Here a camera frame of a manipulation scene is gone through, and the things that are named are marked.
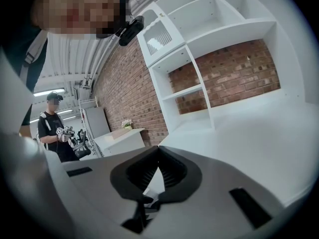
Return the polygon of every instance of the white flower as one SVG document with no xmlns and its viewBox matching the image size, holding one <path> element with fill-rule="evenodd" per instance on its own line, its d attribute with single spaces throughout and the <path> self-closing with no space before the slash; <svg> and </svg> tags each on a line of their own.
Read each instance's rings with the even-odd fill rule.
<svg viewBox="0 0 319 239">
<path fill-rule="evenodd" d="M 122 122 L 122 127 L 130 126 L 132 124 L 131 119 L 126 119 L 125 121 Z"/>
</svg>

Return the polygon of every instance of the shelf divider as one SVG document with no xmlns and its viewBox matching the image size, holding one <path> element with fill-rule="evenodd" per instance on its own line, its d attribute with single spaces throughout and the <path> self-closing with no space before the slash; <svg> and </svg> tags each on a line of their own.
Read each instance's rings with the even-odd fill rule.
<svg viewBox="0 0 319 239">
<path fill-rule="evenodd" d="M 172 95 L 164 97 L 162 100 L 164 101 L 164 100 L 168 100 L 168 99 L 175 99 L 175 98 L 182 97 L 182 96 L 191 94 L 191 93 L 199 91 L 199 90 L 202 90 L 202 85 L 201 84 L 198 84 L 198 85 L 190 87 L 188 89 L 176 92 L 176 93 L 174 93 Z"/>
</svg>

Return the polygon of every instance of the potted plant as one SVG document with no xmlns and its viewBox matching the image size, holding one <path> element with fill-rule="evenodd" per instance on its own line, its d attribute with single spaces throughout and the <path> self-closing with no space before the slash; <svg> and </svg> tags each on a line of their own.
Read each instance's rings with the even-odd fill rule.
<svg viewBox="0 0 319 239">
<path fill-rule="evenodd" d="M 133 122 L 131 119 L 126 119 L 125 121 L 122 122 L 122 127 L 126 128 L 126 129 L 132 129 L 132 125 Z"/>
</svg>

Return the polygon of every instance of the black cap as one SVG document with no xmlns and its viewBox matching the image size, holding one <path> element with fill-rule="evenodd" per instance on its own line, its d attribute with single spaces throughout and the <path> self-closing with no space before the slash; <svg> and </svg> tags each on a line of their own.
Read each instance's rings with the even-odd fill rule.
<svg viewBox="0 0 319 239">
<path fill-rule="evenodd" d="M 58 99 L 58 100 L 63 100 L 63 96 L 59 95 L 58 93 L 56 92 L 51 92 L 47 97 L 46 97 L 47 100 L 51 100 L 51 99 Z"/>
</svg>

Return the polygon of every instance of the fluorescent light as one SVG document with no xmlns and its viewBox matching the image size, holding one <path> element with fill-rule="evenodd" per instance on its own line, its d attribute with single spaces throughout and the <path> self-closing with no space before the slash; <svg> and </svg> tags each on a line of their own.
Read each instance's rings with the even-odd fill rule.
<svg viewBox="0 0 319 239">
<path fill-rule="evenodd" d="M 64 89 L 56 89 L 56 90 L 47 90 L 47 91 L 42 91 L 42 92 L 38 92 L 38 93 L 34 93 L 33 95 L 35 97 L 39 97 L 39 96 L 44 96 L 44 95 L 49 95 L 51 92 L 56 92 L 56 93 L 60 93 L 60 92 L 64 92 Z"/>
<path fill-rule="evenodd" d="M 32 121 L 30 121 L 30 123 L 36 122 L 36 121 L 38 121 L 38 120 L 39 120 L 39 119 L 32 120 Z"/>
<path fill-rule="evenodd" d="M 63 119 L 63 120 L 68 120 L 68 119 L 72 119 L 72 118 L 75 118 L 76 116 L 72 116 L 72 117 L 69 117 L 69 118 L 66 118 L 66 119 Z"/>
<path fill-rule="evenodd" d="M 68 113 L 68 112 L 71 112 L 71 111 L 73 111 L 73 110 L 70 109 L 70 110 L 62 111 L 62 112 L 58 112 L 57 114 L 64 114 L 64 113 Z"/>
</svg>

